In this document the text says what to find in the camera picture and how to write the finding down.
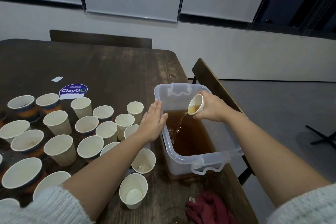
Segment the maroon fabric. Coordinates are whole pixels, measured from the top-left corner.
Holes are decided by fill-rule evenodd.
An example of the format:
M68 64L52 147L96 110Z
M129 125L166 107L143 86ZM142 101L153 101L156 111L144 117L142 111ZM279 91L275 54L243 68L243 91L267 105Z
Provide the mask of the maroon fabric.
M221 198L212 191L202 192L196 197L196 203L188 201L186 207L189 221L196 224L237 224Z

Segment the clear plastic storage bin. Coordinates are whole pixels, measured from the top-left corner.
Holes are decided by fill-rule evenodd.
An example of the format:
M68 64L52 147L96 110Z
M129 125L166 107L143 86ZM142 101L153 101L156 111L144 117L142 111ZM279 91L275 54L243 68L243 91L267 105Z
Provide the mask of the clear plastic storage bin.
M191 99L201 90L210 90L201 84L172 83L160 84L154 89L154 96L162 101L162 110L187 109ZM163 147L166 163L171 175L205 175L208 170L219 172L231 158L242 156L243 152L230 128L222 122L202 120L216 149L214 153L182 156L176 153L171 143L167 126L163 128Z

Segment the person's right arm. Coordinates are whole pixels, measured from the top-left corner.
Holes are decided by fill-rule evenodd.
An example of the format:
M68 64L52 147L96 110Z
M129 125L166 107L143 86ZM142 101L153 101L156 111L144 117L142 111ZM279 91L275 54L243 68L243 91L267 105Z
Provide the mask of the person's right arm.
M305 192L331 184L241 112L204 90L200 94L204 97L204 109L194 118L221 121L230 126L256 177L276 207Z

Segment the dark brown table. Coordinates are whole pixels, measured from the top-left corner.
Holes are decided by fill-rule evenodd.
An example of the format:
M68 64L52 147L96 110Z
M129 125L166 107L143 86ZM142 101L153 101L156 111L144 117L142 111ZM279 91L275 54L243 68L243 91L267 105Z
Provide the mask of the dark brown table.
M59 82L51 80L63 77ZM36 98L46 93L58 93L66 85L82 83L88 87L86 97L92 100L92 108L110 105L113 118L126 113L126 105L140 101L145 109L154 101L153 89L161 83L188 82L185 73L171 51L144 48L110 47L89 44L70 44L24 39L0 42L0 105L19 95ZM70 107L72 100L62 100L63 110L68 112L73 128L71 136L77 147L80 136L74 125L77 116ZM8 110L9 121L15 116ZM42 119L31 124L45 132L44 140L53 137L42 124ZM24 158L9 150L8 143L1 141L4 159L12 165ZM151 145L157 162L149 177L148 193L141 206L129 210L115 193L99 218L102 223L187 223L184 213L189 197L196 197L204 190L216 192L233 212L239 223L258 223L256 216L239 184L230 164L220 173L182 180L170 180L164 164L159 140ZM86 163L78 157L70 167L60 167L51 158L43 161L47 173L59 170L74 174ZM0 199L16 197L27 205L31 196L19 196L15 191L0 190Z

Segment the person's left hand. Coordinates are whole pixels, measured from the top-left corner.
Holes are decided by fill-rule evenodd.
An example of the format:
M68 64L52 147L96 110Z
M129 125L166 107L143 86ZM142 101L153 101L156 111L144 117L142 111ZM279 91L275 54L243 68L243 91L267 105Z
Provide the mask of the person's left hand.
M152 142L160 135L163 126L166 124L168 114L161 116L162 102L156 99L144 114L135 134L144 138L147 142Z

